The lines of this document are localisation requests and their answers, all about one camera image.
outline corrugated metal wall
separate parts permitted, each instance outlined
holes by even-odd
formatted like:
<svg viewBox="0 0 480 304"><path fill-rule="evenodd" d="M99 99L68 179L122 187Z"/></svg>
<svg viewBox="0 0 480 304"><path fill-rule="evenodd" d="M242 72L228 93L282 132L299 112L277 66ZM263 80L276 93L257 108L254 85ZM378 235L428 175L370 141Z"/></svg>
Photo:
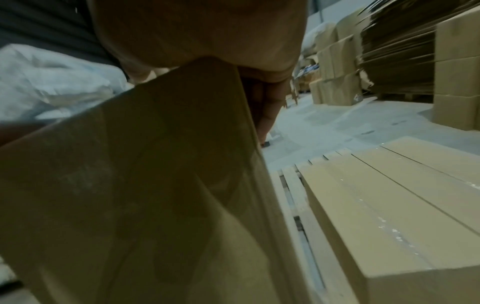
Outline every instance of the corrugated metal wall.
<svg viewBox="0 0 480 304"><path fill-rule="evenodd" d="M100 45L86 11L85 0L0 0L0 48L25 44L118 66Z"/></svg>

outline warehouse floor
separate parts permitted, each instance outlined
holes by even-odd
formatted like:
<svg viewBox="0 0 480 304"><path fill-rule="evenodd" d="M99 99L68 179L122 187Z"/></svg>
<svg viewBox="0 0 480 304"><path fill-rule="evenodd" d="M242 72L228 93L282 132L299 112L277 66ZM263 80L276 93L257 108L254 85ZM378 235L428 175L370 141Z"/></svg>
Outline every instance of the warehouse floor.
<svg viewBox="0 0 480 304"><path fill-rule="evenodd" d="M402 136L413 136L480 155L480 132L460 131L430 122L432 104L377 101L367 98L354 107L314 105L303 95L282 109L271 131L271 146L263 149L270 171L307 161L341 148L361 150ZM322 280L303 234L304 250L322 289ZM0 294L0 304L38 304L25 289Z"/></svg>

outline white wall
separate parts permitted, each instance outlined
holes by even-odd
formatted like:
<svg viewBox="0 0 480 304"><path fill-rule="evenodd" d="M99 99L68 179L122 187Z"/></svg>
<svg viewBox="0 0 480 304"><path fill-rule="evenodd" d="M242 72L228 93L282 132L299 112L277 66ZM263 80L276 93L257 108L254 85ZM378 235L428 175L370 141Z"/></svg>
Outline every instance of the white wall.
<svg viewBox="0 0 480 304"><path fill-rule="evenodd" d="M337 23L361 7L371 4L372 0L340 0L322 10L323 22Z"/></svg>
<svg viewBox="0 0 480 304"><path fill-rule="evenodd" d="M313 30L315 27L319 26L321 23L320 20L320 12L316 12L315 14L311 15L307 22L306 22L306 30L305 33L310 32Z"/></svg>

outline concrete floor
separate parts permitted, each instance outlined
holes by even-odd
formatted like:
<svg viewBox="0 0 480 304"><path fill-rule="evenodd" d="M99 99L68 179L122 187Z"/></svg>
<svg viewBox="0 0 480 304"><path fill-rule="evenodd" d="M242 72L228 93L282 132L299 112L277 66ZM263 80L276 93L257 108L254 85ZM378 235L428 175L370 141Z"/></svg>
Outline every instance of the concrete floor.
<svg viewBox="0 0 480 304"><path fill-rule="evenodd" d="M333 150L367 149L402 136L413 136L480 155L480 132L460 131L430 122L432 104L367 98L353 107L333 107L314 105L311 95L303 96L298 105L292 101L288 103L290 108L281 111L270 133L273 137L271 146L263 149L270 171ZM313 258L309 256L308 259L312 268L316 268ZM39 303L27 290L18 289L0 295L0 304Z"/></svg>

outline person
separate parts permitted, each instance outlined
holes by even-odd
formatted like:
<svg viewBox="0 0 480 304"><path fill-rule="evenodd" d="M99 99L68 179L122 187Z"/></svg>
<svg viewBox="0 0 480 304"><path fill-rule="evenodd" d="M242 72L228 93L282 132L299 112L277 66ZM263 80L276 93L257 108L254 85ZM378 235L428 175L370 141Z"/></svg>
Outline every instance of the person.
<svg viewBox="0 0 480 304"><path fill-rule="evenodd" d="M217 57L238 66L260 143L290 93L307 0L88 0L102 45L142 82L152 70Z"/></svg>

